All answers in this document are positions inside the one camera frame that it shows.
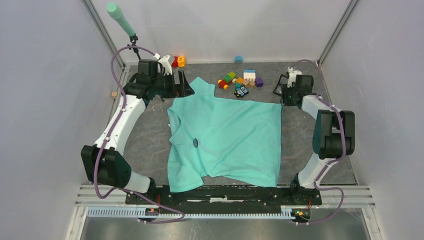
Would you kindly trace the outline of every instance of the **green toy block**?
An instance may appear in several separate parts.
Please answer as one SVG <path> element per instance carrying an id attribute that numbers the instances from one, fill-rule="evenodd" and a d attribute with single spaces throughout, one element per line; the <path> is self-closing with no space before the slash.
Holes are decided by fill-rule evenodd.
<path id="1" fill-rule="evenodd" d="M 236 74 L 233 71 L 230 71 L 227 75 L 231 77 L 231 80 L 236 78 Z"/>
<path id="2" fill-rule="evenodd" d="M 231 78 L 231 76 L 230 75 L 226 75 L 225 77 L 224 77 L 224 81 L 226 81 L 227 83 L 231 83 L 231 80 L 233 80 L 232 78 Z"/>

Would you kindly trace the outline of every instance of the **white wall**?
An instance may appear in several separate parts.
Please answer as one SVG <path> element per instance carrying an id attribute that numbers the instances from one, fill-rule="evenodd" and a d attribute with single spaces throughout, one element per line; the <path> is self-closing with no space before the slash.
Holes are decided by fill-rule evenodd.
<path id="1" fill-rule="evenodd" d="M 2 1 L 0 239 L 65 236 L 81 148 L 111 110 L 111 56 L 80 0 Z"/>
<path id="2" fill-rule="evenodd" d="M 387 240 L 423 239 L 424 1 L 360 1 L 323 64 L 334 104 L 356 114 L 351 159 Z"/>
<path id="3" fill-rule="evenodd" d="M 189 63 L 318 59 L 349 0 L 92 0 L 115 45 L 128 35 L 110 18 L 115 1 L 139 37 L 159 54 Z M 131 51 L 126 62 L 137 62 Z"/>

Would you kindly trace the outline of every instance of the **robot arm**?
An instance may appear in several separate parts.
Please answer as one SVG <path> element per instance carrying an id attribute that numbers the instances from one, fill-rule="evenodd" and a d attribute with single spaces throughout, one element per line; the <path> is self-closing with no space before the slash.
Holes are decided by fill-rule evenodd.
<path id="1" fill-rule="evenodd" d="M 294 193 L 312 194 L 315 184 L 320 185 L 321 179 L 334 166 L 335 159 L 342 156 L 342 135 L 346 147 L 346 155 L 355 150 L 355 114 L 352 111 L 337 109 L 342 118 L 339 124 L 334 110 L 322 100 L 321 96 L 312 93 L 314 78 L 303 75 L 300 71 L 288 68 L 287 75 L 281 75 L 274 90 L 281 96 L 284 106 L 297 106 L 315 119 L 315 129 L 312 138 L 313 154 L 305 168 L 296 174 L 290 184 Z M 281 79 L 288 79 L 287 84 L 281 84 Z"/>
<path id="2" fill-rule="evenodd" d="M 194 94 L 186 80 L 184 71 L 178 71 L 179 81 L 176 82 L 172 73 L 171 63 L 174 58 L 166 55 L 162 58 L 158 54 L 157 60 L 141 59 L 138 62 L 138 71 L 124 87 L 124 97 L 119 99 L 119 105 L 112 119 L 103 131 L 102 135 L 94 142 L 93 146 L 85 145 L 81 150 L 82 162 L 89 181 L 94 182 L 94 166 L 100 146 L 110 129 L 112 132 L 101 154 L 97 180 L 100 184 L 128 189 L 139 193 L 148 192 L 155 182 L 147 177 L 131 170 L 130 165 L 123 158 L 125 144 L 140 115 L 145 111 L 150 100 L 156 95 L 162 99 L 186 97 Z M 122 112 L 120 119 L 115 123 L 118 114 Z"/>

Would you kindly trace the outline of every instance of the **toy pile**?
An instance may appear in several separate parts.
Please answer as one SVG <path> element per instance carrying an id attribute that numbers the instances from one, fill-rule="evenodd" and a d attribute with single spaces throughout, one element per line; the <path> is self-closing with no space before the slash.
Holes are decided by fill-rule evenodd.
<path id="1" fill-rule="evenodd" d="M 237 98 L 243 98 L 249 93 L 247 87 L 253 88 L 256 86 L 257 88 L 260 88 L 264 85 L 262 78 L 256 77 L 256 72 L 252 69 L 245 69 L 243 71 L 243 78 L 239 77 L 236 79 L 236 74 L 232 71 L 228 73 L 224 79 L 218 80 L 219 88 L 224 90 L 227 90 L 231 83 L 235 84 L 234 95 Z"/>

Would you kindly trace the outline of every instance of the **green handle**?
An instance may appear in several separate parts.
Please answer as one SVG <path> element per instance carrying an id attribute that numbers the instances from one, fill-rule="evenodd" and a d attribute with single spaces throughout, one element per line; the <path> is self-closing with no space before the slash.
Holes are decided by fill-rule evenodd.
<path id="1" fill-rule="evenodd" d="M 128 34 L 128 36 L 132 37 L 136 34 L 134 29 L 125 19 L 124 14 L 122 13 L 121 8 L 114 2 L 109 2 L 106 5 L 106 10 L 109 13 L 109 16 L 114 19 L 120 27 Z"/>

